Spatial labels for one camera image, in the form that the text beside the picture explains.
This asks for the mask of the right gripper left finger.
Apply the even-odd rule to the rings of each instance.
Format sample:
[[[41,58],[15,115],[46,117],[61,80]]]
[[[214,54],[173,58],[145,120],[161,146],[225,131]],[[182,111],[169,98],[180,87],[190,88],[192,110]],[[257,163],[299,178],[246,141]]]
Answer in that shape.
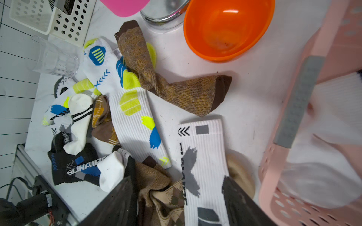
[[[81,222],[80,226],[135,226],[137,224],[135,160],[128,158],[125,178]]]

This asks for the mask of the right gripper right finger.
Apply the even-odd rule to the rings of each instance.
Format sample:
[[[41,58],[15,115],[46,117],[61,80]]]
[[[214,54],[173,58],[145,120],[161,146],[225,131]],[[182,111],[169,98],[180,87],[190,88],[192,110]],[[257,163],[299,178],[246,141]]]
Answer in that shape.
[[[222,193],[231,226],[276,226],[233,178],[224,178]]]

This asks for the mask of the black sock white logo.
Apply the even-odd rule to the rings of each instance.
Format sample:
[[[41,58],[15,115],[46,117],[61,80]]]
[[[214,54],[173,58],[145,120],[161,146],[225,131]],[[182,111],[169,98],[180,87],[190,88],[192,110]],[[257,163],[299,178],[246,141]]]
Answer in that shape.
[[[48,157],[51,161],[52,179],[54,185],[86,181],[96,186],[100,185],[101,171],[98,164],[106,157],[98,157],[95,148],[86,143],[84,149],[76,154],[68,154],[64,150],[64,133],[53,137]]]

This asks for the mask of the white sock grey pattern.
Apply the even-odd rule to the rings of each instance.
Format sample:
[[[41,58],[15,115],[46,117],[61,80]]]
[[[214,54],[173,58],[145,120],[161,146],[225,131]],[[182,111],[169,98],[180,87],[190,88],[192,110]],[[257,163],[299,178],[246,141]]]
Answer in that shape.
[[[178,126],[187,226],[229,225],[222,185],[229,176],[220,119]]]

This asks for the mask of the black striped sock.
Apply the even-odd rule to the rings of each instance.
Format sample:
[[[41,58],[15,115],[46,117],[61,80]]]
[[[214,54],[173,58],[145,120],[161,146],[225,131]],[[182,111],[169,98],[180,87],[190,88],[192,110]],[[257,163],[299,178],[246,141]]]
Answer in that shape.
[[[75,0],[49,0],[49,5],[52,11],[56,7],[67,15],[70,15],[74,7],[74,2]]]

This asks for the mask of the white sock black stripes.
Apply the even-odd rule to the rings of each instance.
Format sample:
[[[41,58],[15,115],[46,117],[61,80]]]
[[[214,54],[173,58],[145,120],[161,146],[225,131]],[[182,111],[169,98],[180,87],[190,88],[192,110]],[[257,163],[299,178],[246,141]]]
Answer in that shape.
[[[100,188],[110,193],[124,178],[130,153],[122,148],[113,151],[97,164],[100,170]]]

